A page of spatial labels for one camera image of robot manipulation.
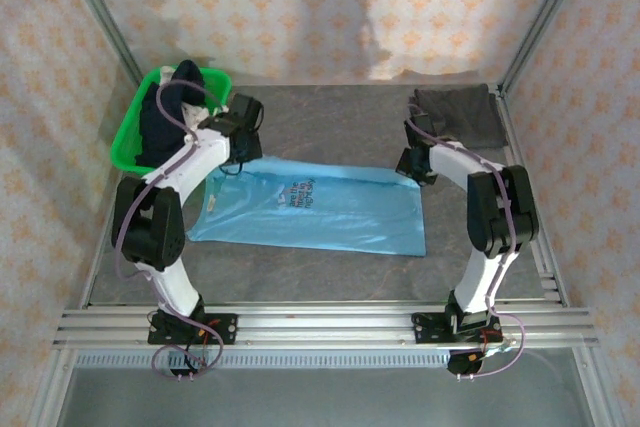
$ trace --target orange pattern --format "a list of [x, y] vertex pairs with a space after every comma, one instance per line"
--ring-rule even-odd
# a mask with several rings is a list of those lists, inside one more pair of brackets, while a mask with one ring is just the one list
[[22, 426], [86, 279], [134, 88], [83, 0], [0, 0], [0, 24], [0, 425]]
[[570, 298], [593, 307], [606, 334], [630, 425], [640, 419], [637, 6], [565, 0], [510, 99]]
[[236, 84], [354, 84], [497, 82], [543, 0], [106, 2], [143, 71], [205, 52]]

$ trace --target cable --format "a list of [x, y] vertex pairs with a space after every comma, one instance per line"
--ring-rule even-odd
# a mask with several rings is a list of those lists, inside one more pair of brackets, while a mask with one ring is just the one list
[[[182, 122], [180, 122], [180, 121], [174, 119], [173, 117], [171, 117], [167, 113], [167, 111], [164, 109], [164, 107], [162, 106], [162, 98], [161, 98], [162, 92], [164, 91], [164, 89], [166, 89], [170, 85], [186, 85], [188, 87], [191, 87], [191, 88], [193, 88], [195, 90], [198, 90], [198, 91], [202, 92], [204, 95], [212, 98], [214, 101], [216, 101], [218, 103], [218, 105], [220, 107], [222, 107], [222, 103], [220, 102], [220, 100], [215, 95], [213, 95], [211, 92], [209, 92], [208, 90], [204, 89], [203, 87], [199, 86], [198, 84], [195, 84], [193, 82], [189, 82], [188, 80], [171, 80], [170, 82], [167, 82], [166, 84], [163, 84], [158, 88], [158, 91], [156, 92], [156, 105], [158, 107], [158, 110], [160, 111], [160, 114], [162, 114], [162, 116], [165, 119], [167, 119], [169, 122], [171, 122], [173, 125], [175, 125], [177, 127], [180, 127], [188, 135], [190, 135], [191, 138], [192, 138], [192, 142], [191, 142], [191, 147], [189, 148], [189, 150], [182, 157], [180, 157], [173, 164], [171, 164], [169, 167], [164, 169], [163, 172], [158, 174], [157, 177], [155, 177], [153, 180], [151, 180], [150, 182], [147, 183], [145, 188], [142, 189], [142, 191], [138, 194], [138, 196], [135, 198], [135, 200], [131, 203], [131, 206], [129, 207], [129, 210], [127, 211], [126, 215], [124, 216], [124, 219], [122, 221], [122, 225], [120, 227], [120, 231], [118, 232], [118, 236], [116, 238], [116, 245], [115, 245], [116, 260], [115, 260], [115, 265], [114, 265], [115, 271], [116, 271], [116, 274], [117, 274], [118, 278], [120, 278], [120, 280], [123, 280], [123, 281], [129, 281], [129, 280], [133, 279], [134, 277], [138, 276], [139, 274], [145, 274], [144, 277], [145, 277], [145, 279], [147, 281], [152, 280], [151, 275], [148, 272], [145, 272], [143, 270], [138, 270], [137, 272], [135, 272], [135, 273], [133, 273], [131, 275], [124, 275], [122, 273], [122, 270], [121, 270], [121, 254], [122, 254], [122, 245], [124, 244], [124, 237], [125, 237], [125, 235], [127, 233], [127, 230], [129, 229], [129, 225], [131, 224], [131, 220], [133, 219], [133, 216], [134, 216], [136, 210], [138, 209], [138, 207], [140, 206], [140, 204], [142, 203], [144, 198], [149, 194], [151, 189], [153, 189], [161, 180], [166, 179], [167, 176], [169, 174], [171, 174], [173, 171], [175, 171], [180, 166], [182, 166], [187, 160], [189, 160], [189, 158], [199, 148], [198, 136], [196, 135], [196, 133], [192, 129], [190, 129], [187, 125], [185, 125]], [[211, 370], [216, 365], [216, 363], [220, 360], [220, 357], [222, 356], [222, 351], [224, 349], [224, 342], [222, 340], [222, 337], [220, 337], [220, 334], [218, 334], [215, 330], [213, 330], [208, 325], [204, 325], [204, 324], [201, 324], [200, 322], [196, 322], [196, 321], [190, 319], [189, 317], [186, 317], [186, 316], [180, 314], [178, 311], [176, 311], [171, 305], [169, 305], [167, 300], [158, 291], [158, 289], [156, 288], [156, 286], [155, 286], [155, 284], [153, 282], [151, 282], [151, 287], [152, 287], [152, 289], [153, 289], [153, 291], [154, 291], [154, 293], [156, 295], [156, 298], [158, 300], [158, 304], [159, 304], [160, 308], [166, 309], [169, 313], [171, 313], [175, 317], [179, 318], [183, 322], [185, 322], [187, 324], [190, 324], [190, 325], [192, 325], [194, 327], [197, 327], [197, 328], [199, 328], [201, 330], [204, 330], [205, 332], [208, 332], [213, 337], [215, 337], [216, 340], [218, 341], [218, 343], [220, 344], [220, 349], [218, 350], [218, 354], [213, 359], [213, 361], [211, 363], [209, 363], [208, 365], [206, 364], [204, 359], [200, 359], [199, 357], [193, 355], [191, 352], [188, 352], [187, 350], [183, 349], [182, 347], [180, 347], [178, 345], [175, 345], [175, 344], [164, 345], [164, 346], [160, 347], [153, 354], [153, 357], [151, 358], [151, 369], [154, 372], [156, 372], [157, 374], [159, 374], [160, 376], [162, 376], [163, 378], [170, 379], [170, 380], [177, 380], [177, 381], [182, 380], [182, 376], [181, 375], [179, 375], [177, 377], [169, 376], [169, 375], [166, 375], [166, 374], [162, 373], [156, 367], [156, 360], [157, 360], [158, 355], [160, 354], [160, 352], [162, 352], [164, 350], [167, 350], [167, 349], [174, 349], [174, 350], [178, 350], [178, 351], [182, 352], [183, 354], [185, 354], [187, 357], [191, 358], [195, 362], [198, 362], [198, 363], [203, 365], [203, 367], [197, 373], [195, 373], [195, 374], [194, 373], [189, 373], [190, 380], [194, 380], [195, 378], [200, 377], [201, 375], [204, 375], [205, 373], [207, 373], [209, 370]]]
[[242, 166], [244, 165], [243, 162], [240, 162], [238, 164], [238, 171], [237, 172], [229, 172], [228, 170], [225, 170], [222, 167], [218, 167], [220, 169], [220, 172], [222, 172], [224, 175], [227, 175], [229, 177], [235, 177], [236, 175], [240, 175], [240, 173], [242, 172]]
[[[220, 323], [220, 319], [213, 319], [207, 325], [213, 328], [214, 325], [218, 325]], [[202, 341], [202, 358], [204, 359], [204, 352], [207, 347], [207, 342], [209, 341], [209, 332], [204, 333], [204, 340]]]
[[258, 121], [256, 126], [253, 129], [251, 129], [252, 134], [255, 134], [258, 131], [258, 129], [262, 127], [262, 122], [264, 122], [264, 105], [262, 104], [260, 104], [260, 113], [258, 115], [260, 116], [260, 120]]
[[[411, 107], [417, 107], [418, 109], [420, 109], [419, 106], [415, 104], [410, 104], [409, 106], [410, 112], [412, 112]], [[409, 127], [411, 127], [415, 132], [417, 132], [418, 134], [420, 134], [422, 137], [429, 140], [430, 142], [433, 142], [434, 144], [442, 145], [456, 152], [460, 152], [461, 154], [466, 155], [467, 157], [475, 160], [481, 166], [488, 169], [493, 174], [493, 176], [496, 179], [496, 182], [498, 183], [498, 189], [500, 190], [500, 196], [502, 197], [502, 203], [504, 205], [505, 215], [507, 218], [507, 228], [509, 230], [509, 237], [510, 237], [511, 243], [509, 245], [509, 249], [507, 250], [507, 252], [505, 252], [500, 258], [498, 269], [496, 270], [496, 274], [494, 275], [493, 279], [491, 279], [491, 284], [489, 285], [487, 295], [485, 296], [485, 301], [486, 301], [487, 309], [489, 313], [491, 315], [499, 317], [498, 313], [495, 311], [495, 309], [491, 305], [491, 299], [495, 295], [495, 290], [497, 290], [498, 279], [501, 278], [502, 274], [505, 271], [505, 264], [507, 262], [507, 259], [509, 258], [510, 255], [512, 255], [516, 251], [516, 228], [515, 228], [515, 224], [513, 223], [513, 215], [511, 214], [511, 201], [509, 200], [509, 196], [507, 195], [507, 187], [504, 185], [504, 181], [500, 176], [500, 172], [498, 172], [498, 170], [491, 164], [491, 162], [489, 162], [486, 159], [483, 159], [481, 156], [479, 156], [475, 152], [471, 152], [465, 149], [464, 147], [458, 146], [456, 144], [445, 142], [443, 140], [438, 139], [437, 137], [434, 137], [433, 135], [426, 133], [424, 130], [420, 129], [417, 125], [415, 125], [411, 120], [411, 118], [406, 119], [406, 122], [407, 122], [407, 125], [409, 125]], [[504, 317], [509, 317], [515, 320], [516, 323], [518, 324], [518, 327], [520, 328], [520, 334], [521, 334], [520, 347], [518, 348], [518, 351], [516, 352], [515, 357], [509, 363], [507, 363], [507, 365], [497, 370], [493, 370], [491, 372], [485, 372], [482, 374], [475, 374], [475, 375], [474, 374], [459, 375], [458, 376], [459, 379], [461, 378], [461, 379], [473, 380], [474, 378], [488, 377], [490, 375], [499, 374], [500, 372], [504, 372], [513, 364], [515, 364], [518, 361], [518, 359], [522, 356], [522, 352], [524, 351], [524, 346], [525, 346], [525, 337], [526, 337], [526, 331], [525, 331], [523, 322], [513, 314], [503, 313], [500, 315]]]
[[493, 334], [493, 335], [502, 335], [501, 332], [498, 332], [497, 330], [493, 330], [493, 329], [480, 329], [480, 333], [482, 334], [482, 340], [483, 340], [483, 344], [482, 344], [482, 355], [486, 355], [487, 353], [487, 347], [489, 345], [489, 335], [488, 334]]

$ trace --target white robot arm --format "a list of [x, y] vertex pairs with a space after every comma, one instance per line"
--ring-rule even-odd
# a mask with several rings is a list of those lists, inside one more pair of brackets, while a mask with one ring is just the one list
[[114, 247], [135, 199], [153, 183], [134, 209], [122, 254], [153, 282], [165, 316], [172, 317], [177, 312], [202, 320], [202, 299], [182, 263], [185, 244], [182, 206], [215, 168], [262, 157], [256, 125], [261, 122], [258, 118], [262, 110], [260, 102], [236, 94], [227, 113], [209, 117], [195, 129], [197, 140], [187, 135], [185, 145], [162, 166], [142, 179], [125, 177], [118, 185], [111, 233]]
[[398, 173], [419, 185], [433, 184], [442, 174], [467, 192], [467, 233], [473, 247], [464, 276], [449, 296], [445, 317], [452, 335], [478, 332], [492, 320], [495, 294], [507, 269], [538, 234], [529, 176], [522, 166], [489, 162], [459, 142], [438, 137], [426, 113], [412, 115], [405, 131], [409, 148], [400, 158]]

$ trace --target green basket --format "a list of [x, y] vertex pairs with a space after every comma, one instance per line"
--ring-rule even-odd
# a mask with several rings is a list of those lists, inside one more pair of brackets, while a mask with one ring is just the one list
[[[214, 94], [224, 105], [231, 92], [231, 78], [217, 69], [200, 69], [204, 78], [205, 88]], [[131, 101], [129, 110], [127, 111], [120, 128], [111, 144], [111, 162], [118, 169], [125, 172], [131, 172], [138, 175], [145, 175], [155, 170], [155, 167], [145, 167], [136, 164], [136, 155], [142, 152], [142, 138], [139, 131], [140, 109], [142, 108], [142, 99], [144, 99], [147, 90], [152, 82], [160, 83], [160, 68], [149, 72], [136, 92], [135, 97]], [[209, 96], [206, 97], [206, 107], [209, 112], [214, 113], [218, 104]]]

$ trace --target marble surface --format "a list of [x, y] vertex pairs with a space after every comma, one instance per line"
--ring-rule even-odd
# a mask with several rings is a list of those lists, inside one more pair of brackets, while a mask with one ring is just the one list
[[[406, 145], [403, 118], [412, 86], [241, 87], [265, 106], [260, 137], [265, 154], [306, 162], [394, 169]], [[504, 151], [478, 151], [505, 162]], [[187, 200], [185, 226], [202, 207], [204, 184]], [[241, 301], [445, 301], [462, 278], [471, 244], [466, 194], [444, 177], [422, 190], [424, 258], [292, 249], [223, 242], [187, 242], [191, 282], [208, 303]], [[122, 283], [109, 244], [91, 303], [149, 303], [144, 280]], [[531, 250], [511, 266], [500, 298], [542, 297]]]

